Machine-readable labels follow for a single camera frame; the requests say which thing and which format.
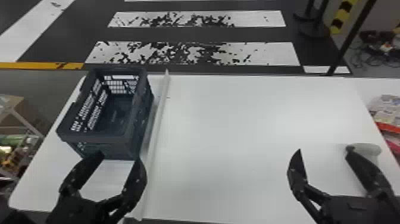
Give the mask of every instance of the cable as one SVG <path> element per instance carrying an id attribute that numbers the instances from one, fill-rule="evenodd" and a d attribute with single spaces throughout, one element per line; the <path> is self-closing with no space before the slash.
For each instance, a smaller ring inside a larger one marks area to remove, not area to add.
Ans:
<path id="1" fill-rule="evenodd" d="M 367 49 L 370 47 L 367 43 L 362 43 L 361 41 L 355 42 L 350 49 L 355 52 L 350 58 L 350 64 L 352 64 L 356 69 L 366 70 L 366 66 L 377 67 L 377 66 L 388 66 L 391 68 L 400 68 L 400 59 L 396 57 L 391 57 L 389 55 L 372 55 Z"/>

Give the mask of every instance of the black and yellow striped post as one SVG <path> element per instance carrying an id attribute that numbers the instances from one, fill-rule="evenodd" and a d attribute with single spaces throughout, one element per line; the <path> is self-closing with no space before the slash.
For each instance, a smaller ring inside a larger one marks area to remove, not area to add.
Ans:
<path id="1" fill-rule="evenodd" d="M 358 0 L 342 0 L 336 17 L 333 19 L 332 25 L 330 26 L 331 34 L 341 33 L 344 24 L 350 17 L 351 10 L 354 8 L 354 5 L 357 4 L 357 2 Z"/>
<path id="2" fill-rule="evenodd" d="M 353 27 L 350 30 L 349 35 L 345 39 L 342 47 L 340 48 L 339 54 L 336 60 L 330 66 L 328 72 L 325 76 L 332 76 L 335 72 L 336 68 L 338 67 L 340 61 L 342 61 L 343 56 L 345 56 L 346 51 L 349 49 L 351 43 L 353 42 L 354 38 L 357 36 L 358 31 L 360 30 L 361 26 L 363 25 L 364 21 L 366 20 L 367 16 L 370 14 L 372 8 L 374 7 L 377 0 L 368 0 L 364 8 L 362 9 L 360 15 L 358 16 L 357 20 L 355 21 Z"/>

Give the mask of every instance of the black pole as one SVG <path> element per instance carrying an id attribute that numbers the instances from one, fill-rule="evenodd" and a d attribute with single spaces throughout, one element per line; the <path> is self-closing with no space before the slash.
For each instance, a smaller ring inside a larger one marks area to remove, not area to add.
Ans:
<path id="1" fill-rule="evenodd" d="M 329 0 L 324 0 L 318 10 L 318 16 L 313 23 L 303 23 L 299 25 L 300 33 L 308 38 L 324 39 L 329 37 L 330 30 L 323 23 L 324 13 L 328 7 Z"/>
<path id="2" fill-rule="evenodd" d="M 308 0 L 307 7 L 305 9 L 305 15 L 310 16 L 311 9 L 314 7 L 315 0 Z"/>
<path id="3" fill-rule="evenodd" d="M 318 28 L 318 26 L 321 24 L 321 22 L 323 20 L 323 17 L 324 17 L 324 13 L 326 11 L 326 7 L 328 7 L 328 3 L 329 3 L 329 0 L 324 0 L 322 2 L 321 8 L 320 8 L 320 10 L 318 12 L 318 16 L 317 16 L 317 18 L 315 19 L 315 22 L 314 22 L 314 28 Z"/>
<path id="4" fill-rule="evenodd" d="M 315 20 L 315 0 L 308 0 L 305 10 L 301 9 L 293 13 L 295 19 L 300 21 L 313 21 Z"/>
<path id="5" fill-rule="evenodd" d="M 332 76 L 332 74 L 335 72 L 340 61 L 342 61 L 343 56 L 345 55 L 346 51 L 349 49 L 351 43 L 353 42 L 354 38 L 356 37 L 358 31 L 360 30 L 360 28 L 363 25 L 364 21 L 366 20 L 367 16 L 371 12 L 375 3 L 376 3 L 376 0 L 369 0 L 366 3 L 366 5 L 364 6 L 364 8 L 362 9 L 362 11 L 360 13 L 360 16 L 358 17 L 353 28 L 350 30 L 349 35 L 347 36 L 342 47 L 340 48 L 339 55 L 337 56 L 336 61 L 330 66 L 328 72 L 325 74 L 326 76 Z"/>

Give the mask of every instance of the basket mesh side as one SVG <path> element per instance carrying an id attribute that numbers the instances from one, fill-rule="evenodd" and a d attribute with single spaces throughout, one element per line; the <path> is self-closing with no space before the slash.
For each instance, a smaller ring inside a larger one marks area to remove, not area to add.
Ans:
<path id="1" fill-rule="evenodd" d="M 75 117 L 75 121 L 70 130 L 75 132 L 87 132 L 93 130 L 107 99 L 108 94 L 106 90 L 102 88 L 101 81 L 96 79 L 92 90 L 89 92 L 82 108 Z"/>

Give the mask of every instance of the floor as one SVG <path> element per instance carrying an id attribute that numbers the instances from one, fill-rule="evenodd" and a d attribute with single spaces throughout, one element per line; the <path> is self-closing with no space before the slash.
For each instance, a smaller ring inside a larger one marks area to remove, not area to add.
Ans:
<path id="1" fill-rule="evenodd" d="M 331 38 L 299 34 L 292 12 L 306 1 L 1 0 L 0 68 L 18 61 L 58 62 L 56 69 L 321 72 L 338 51 Z"/>
<path id="2" fill-rule="evenodd" d="M 332 38 L 335 44 L 338 47 L 341 47 L 346 37 L 342 35 L 333 35 Z M 391 68 L 388 66 L 372 67 L 367 65 L 365 65 L 363 68 L 355 68 L 355 66 L 351 63 L 352 57 L 355 54 L 355 50 L 352 48 L 359 46 L 360 41 L 361 40 L 359 38 L 355 38 L 353 44 L 346 51 L 346 54 L 344 56 L 344 60 L 347 62 L 348 67 L 352 72 L 351 74 L 352 77 L 370 77 L 370 78 L 378 77 L 378 78 L 395 78 L 395 79 L 400 78 L 400 68 Z"/>

